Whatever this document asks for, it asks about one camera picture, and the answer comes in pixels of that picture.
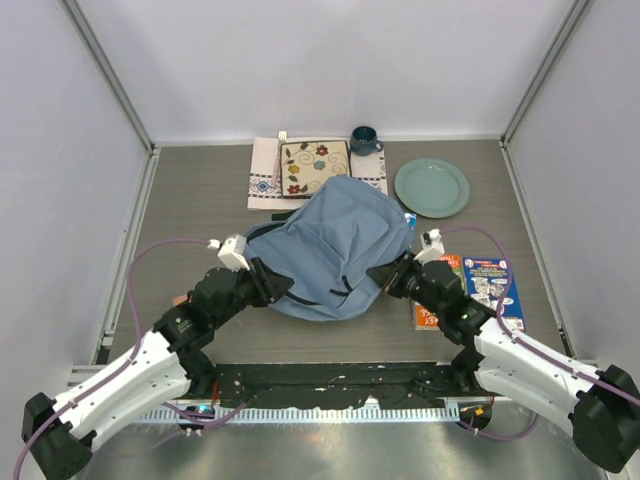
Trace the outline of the light blue fabric backpack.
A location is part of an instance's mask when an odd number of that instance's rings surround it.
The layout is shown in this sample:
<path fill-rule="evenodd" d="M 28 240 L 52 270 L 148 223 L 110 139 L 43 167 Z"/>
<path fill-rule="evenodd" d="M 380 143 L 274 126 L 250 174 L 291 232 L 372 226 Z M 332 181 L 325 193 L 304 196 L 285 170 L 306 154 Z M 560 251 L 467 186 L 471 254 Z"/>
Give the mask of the light blue fabric backpack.
<path fill-rule="evenodd" d="M 247 232 L 244 255 L 294 281 L 274 310 L 312 322 L 344 321 L 364 314 L 381 293 L 367 270 L 402 256 L 413 239 L 396 200 L 337 176 L 286 220 Z"/>

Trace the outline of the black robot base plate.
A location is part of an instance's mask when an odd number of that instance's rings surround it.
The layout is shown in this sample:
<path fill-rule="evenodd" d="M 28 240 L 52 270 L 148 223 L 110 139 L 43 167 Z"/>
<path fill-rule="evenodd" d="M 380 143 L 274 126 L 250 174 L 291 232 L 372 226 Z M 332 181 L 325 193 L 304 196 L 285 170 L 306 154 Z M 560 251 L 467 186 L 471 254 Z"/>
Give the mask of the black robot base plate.
<path fill-rule="evenodd" d="M 218 364 L 204 396 L 223 407 L 345 410 L 373 398 L 384 410 L 440 407 L 488 397 L 472 374 L 448 363 Z"/>

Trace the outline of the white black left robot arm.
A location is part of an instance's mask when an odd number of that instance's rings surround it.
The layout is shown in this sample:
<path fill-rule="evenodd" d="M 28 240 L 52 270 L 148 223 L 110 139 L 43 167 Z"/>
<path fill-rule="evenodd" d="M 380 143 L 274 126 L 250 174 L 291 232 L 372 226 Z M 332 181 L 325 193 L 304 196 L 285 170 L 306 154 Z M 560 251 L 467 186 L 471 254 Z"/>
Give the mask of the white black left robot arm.
<path fill-rule="evenodd" d="M 246 307 L 273 304 L 293 284 L 259 258 L 247 269 L 209 270 L 129 352 L 54 399 L 38 393 L 28 400 L 21 433 L 26 453 L 45 478 L 69 479 L 147 410 L 184 395 L 205 397 L 216 369 L 203 347 Z"/>

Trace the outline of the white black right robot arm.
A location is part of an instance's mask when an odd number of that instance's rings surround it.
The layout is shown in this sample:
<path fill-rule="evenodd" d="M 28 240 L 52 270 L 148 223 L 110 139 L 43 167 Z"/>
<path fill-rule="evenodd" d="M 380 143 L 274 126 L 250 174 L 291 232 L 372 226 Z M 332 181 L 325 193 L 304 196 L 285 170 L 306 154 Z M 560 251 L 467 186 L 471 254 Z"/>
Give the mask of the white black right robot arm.
<path fill-rule="evenodd" d="M 462 287 L 445 261 L 407 252 L 367 271 L 386 293 L 408 297 L 438 318 L 462 346 L 451 380 L 465 395 L 481 388 L 508 397 L 565 431 L 598 467 L 621 472 L 639 448 L 639 390 L 616 365 L 601 370 L 506 326 Z"/>

